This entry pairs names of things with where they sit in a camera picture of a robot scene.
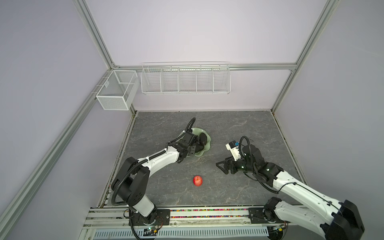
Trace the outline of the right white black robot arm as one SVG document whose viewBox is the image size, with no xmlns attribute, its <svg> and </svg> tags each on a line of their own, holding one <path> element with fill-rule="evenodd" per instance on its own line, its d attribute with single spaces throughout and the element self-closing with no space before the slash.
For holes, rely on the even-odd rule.
<svg viewBox="0 0 384 240">
<path fill-rule="evenodd" d="M 224 174 L 251 173 L 265 189 L 274 194 L 287 194 L 304 205 L 304 208 L 296 207 L 273 197 L 264 205 L 265 221 L 290 222 L 325 240 L 359 240 L 363 236 L 365 227 L 354 203 L 340 202 L 312 189 L 282 167 L 265 161 L 254 145 L 241 147 L 233 141 L 226 147 L 232 155 L 216 164 Z"/>
</svg>

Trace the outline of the aluminium corner frame post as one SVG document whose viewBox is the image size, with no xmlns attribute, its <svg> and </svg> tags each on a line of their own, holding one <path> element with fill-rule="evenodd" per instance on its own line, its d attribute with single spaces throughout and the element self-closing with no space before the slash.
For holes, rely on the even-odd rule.
<svg viewBox="0 0 384 240">
<path fill-rule="evenodd" d="M 89 6 L 84 0 L 73 0 L 73 3 L 79 13 L 83 24 L 89 32 L 97 50 L 99 51 L 104 63 L 108 69 L 115 69 L 116 65 L 107 49 L 107 46 L 101 36 L 101 33 L 96 25 L 96 22 L 91 14 Z"/>
</svg>

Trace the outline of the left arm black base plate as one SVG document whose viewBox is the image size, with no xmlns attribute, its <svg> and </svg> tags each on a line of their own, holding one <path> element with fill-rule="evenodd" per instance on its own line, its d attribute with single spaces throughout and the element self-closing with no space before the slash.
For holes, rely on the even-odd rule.
<svg viewBox="0 0 384 240">
<path fill-rule="evenodd" d="M 171 210 L 154 209 L 147 217 L 133 212 L 129 218 L 133 220 L 134 226 L 168 226 L 171 220 Z"/>
</svg>

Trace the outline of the white mesh square basket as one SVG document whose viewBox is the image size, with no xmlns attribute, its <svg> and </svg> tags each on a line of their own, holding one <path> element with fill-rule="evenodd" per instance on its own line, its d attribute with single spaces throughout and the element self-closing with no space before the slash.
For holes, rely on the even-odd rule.
<svg viewBox="0 0 384 240">
<path fill-rule="evenodd" d="M 96 97 L 104 110 L 129 111 L 139 85 L 136 71 L 112 70 Z"/>
</svg>

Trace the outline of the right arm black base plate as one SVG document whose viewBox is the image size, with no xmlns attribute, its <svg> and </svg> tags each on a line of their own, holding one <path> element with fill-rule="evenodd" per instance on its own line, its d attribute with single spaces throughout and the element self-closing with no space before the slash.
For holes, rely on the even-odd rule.
<svg viewBox="0 0 384 240">
<path fill-rule="evenodd" d="M 268 208 L 249 208 L 248 211 L 252 224 L 275 223 L 278 220 L 275 212 Z"/>
</svg>

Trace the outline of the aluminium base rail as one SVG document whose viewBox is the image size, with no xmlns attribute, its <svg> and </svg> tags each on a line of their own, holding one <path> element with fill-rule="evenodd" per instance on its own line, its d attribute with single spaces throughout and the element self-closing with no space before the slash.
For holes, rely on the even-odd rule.
<svg viewBox="0 0 384 240">
<path fill-rule="evenodd" d="M 268 237 L 237 237 L 219 239 L 171 239 L 171 240 L 293 240 L 295 234 L 299 239 L 309 236 L 310 239 L 319 240 L 320 236 L 299 225 L 276 221 L 275 223 L 252 224 L 249 219 L 249 208 L 262 208 L 261 206 L 232 206 L 232 207 L 165 207 L 159 209 L 170 209 L 171 220 L 168 226 L 134 226 L 133 220 L 129 218 L 130 212 L 126 208 L 102 208 L 91 209 L 81 230 L 80 240 L 94 240 L 97 230 L 101 229 L 128 229 L 135 236 L 136 230 L 141 228 L 145 232 L 155 234 L 162 228 L 204 228 L 204 227 L 267 227 Z"/>
</svg>

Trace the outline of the light green wavy fruit bowl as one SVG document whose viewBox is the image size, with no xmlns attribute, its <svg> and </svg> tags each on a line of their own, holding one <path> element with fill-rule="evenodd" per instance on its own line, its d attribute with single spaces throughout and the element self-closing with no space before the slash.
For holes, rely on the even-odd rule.
<svg viewBox="0 0 384 240">
<path fill-rule="evenodd" d="M 200 128 L 193 127 L 190 132 L 193 135 L 196 135 L 194 138 L 194 142 L 187 148 L 188 149 L 188 157 L 201 157 L 205 151 L 210 149 L 211 137 L 209 134 Z"/>
</svg>

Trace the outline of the red fake apple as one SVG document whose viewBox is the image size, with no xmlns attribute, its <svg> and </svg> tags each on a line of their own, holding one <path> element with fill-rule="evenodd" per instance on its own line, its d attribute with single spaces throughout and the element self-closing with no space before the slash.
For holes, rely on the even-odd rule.
<svg viewBox="0 0 384 240">
<path fill-rule="evenodd" d="M 201 176 L 195 176 L 195 177 L 193 178 L 193 183 L 194 183 L 194 185 L 197 186 L 197 187 L 201 186 L 201 185 L 203 184 L 203 179 L 202 179 L 202 177 L 201 177 Z"/>
</svg>

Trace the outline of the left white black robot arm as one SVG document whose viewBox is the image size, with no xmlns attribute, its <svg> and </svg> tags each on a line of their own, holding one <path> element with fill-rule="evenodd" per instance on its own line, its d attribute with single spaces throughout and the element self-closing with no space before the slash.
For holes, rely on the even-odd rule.
<svg viewBox="0 0 384 240">
<path fill-rule="evenodd" d="M 210 147 L 211 138 L 203 130 L 186 130 L 163 150 L 144 158 L 127 158 L 113 183 L 110 203 L 125 205 L 144 218 L 156 214 L 156 205 L 147 197 L 148 181 L 152 175 L 166 166 L 181 163 L 186 157 L 200 156 Z"/>
</svg>

